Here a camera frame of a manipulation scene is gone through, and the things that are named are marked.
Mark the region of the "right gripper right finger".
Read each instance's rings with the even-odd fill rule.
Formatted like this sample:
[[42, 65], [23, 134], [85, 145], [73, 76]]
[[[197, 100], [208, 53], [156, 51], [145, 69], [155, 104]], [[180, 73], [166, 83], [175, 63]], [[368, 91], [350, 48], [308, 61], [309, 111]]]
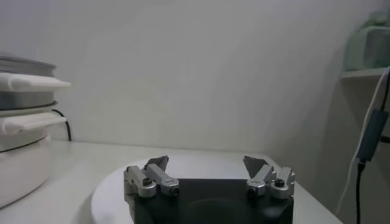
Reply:
[[279, 174], [265, 160], [244, 156], [243, 163], [250, 178], [246, 181], [247, 195], [257, 198], [270, 194], [272, 198], [293, 197], [296, 175], [290, 167], [282, 167]]

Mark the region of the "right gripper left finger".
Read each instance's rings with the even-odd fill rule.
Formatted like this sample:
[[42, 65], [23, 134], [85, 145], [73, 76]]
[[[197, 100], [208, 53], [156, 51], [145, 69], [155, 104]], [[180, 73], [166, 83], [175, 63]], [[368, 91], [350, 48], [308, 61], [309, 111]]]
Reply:
[[126, 167], [124, 171], [125, 197], [152, 198], [156, 196], [158, 188], [163, 195], [170, 197], [179, 195], [179, 180], [165, 172], [168, 161], [168, 156], [161, 156], [149, 159], [142, 168]]

